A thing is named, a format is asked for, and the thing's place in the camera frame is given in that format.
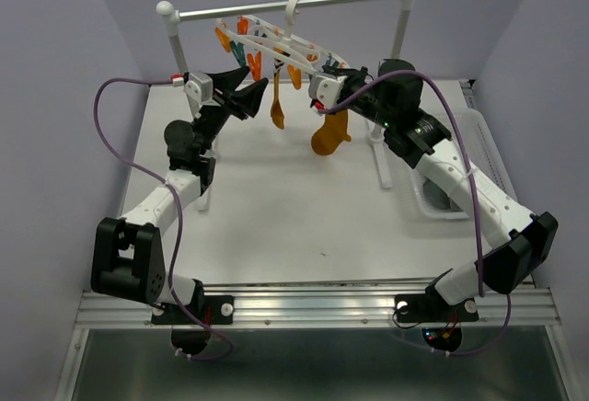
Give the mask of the orange brown sock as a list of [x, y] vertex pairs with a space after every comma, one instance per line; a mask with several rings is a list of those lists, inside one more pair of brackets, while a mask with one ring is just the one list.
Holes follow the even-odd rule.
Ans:
[[280, 103], [280, 72], [283, 62], [273, 61], [273, 98], [270, 110], [272, 123], [280, 130], [284, 129], [284, 113]]

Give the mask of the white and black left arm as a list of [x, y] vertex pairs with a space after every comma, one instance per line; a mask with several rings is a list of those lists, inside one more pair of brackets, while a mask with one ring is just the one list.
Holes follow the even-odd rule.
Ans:
[[193, 106], [191, 120], [173, 120], [164, 132], [168, 171], [164, 176], [128, 165], [157, 180], [157, 186], [120, 217], [105, 217], [98, 224], [91, 268], [93, 292], [173, 311], [193, 322], [205, 314], [202, 283], [178, 277], [176, 260], [165, 259], [162, 237], [171, 226], [183, 231], [183, 211], [211, 186], [217, 157], [214, 141], [230, 118], [247, 120], [257, 115], [269, 84], [261, 78], [242, 83], [247, 67], [207, 74], [175, 74], [174, 87], [182, 89]]

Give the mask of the white clip hanger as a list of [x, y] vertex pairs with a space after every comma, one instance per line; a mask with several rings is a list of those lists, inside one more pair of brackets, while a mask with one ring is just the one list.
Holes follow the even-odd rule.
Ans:
[[260, 51], [262, 62], [266, 58], [279, 60], [284, 66], [291, 64], [308, 76], [320, 72], [325, 65], [336, 69], [348, 68], [348, 62], [336, 52], [294, 34], [300, 1], [287, 1], [283, 28], [254, 15], [238, 15], [233, 26], [218, 18], [215, 27], [220, 28], [230, 40], [243, 43], [246, 58], [248, 53]]

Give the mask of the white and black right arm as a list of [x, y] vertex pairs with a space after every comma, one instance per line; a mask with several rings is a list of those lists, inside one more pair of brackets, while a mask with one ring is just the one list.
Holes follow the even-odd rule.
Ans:
[[381, 126], [388, 149], [474, 223], [475, 259], [443, 272], [421, 293], [400, 295], [394, 320], [477, 319], [468, 305], [488, 291], [511, 294], [548, 257], [558, 221], [550, 212], [530, 211], [471, 161], [448, 101], [412, 64], [388, 59], [375, 79], [364, 68], [342, 73], [339, 107]]

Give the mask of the grey sock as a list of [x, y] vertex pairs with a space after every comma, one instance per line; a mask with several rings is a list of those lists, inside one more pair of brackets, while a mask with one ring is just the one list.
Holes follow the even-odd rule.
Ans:
[[425, 199], [437, 210], [444, 212], [461, 212], [461, 208], [449, 198], [449, 196], [430, 179], [426, 179], [422, 185]]

